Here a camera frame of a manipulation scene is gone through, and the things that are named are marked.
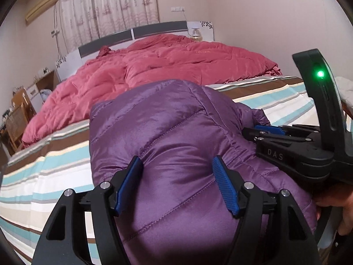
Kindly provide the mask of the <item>person's right hand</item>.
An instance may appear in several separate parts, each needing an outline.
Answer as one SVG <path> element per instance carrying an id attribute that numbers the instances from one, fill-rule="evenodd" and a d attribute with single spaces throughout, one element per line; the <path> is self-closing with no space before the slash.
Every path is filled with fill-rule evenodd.
<path id="1" fill-rule="evenodd" d="M 352 185 L 340 184 L 326 193 L 314 198 L 315 203 L 321 207 L 341 207 L 342 221 L 338 227 L 341 236 L 352 231 Z"/>

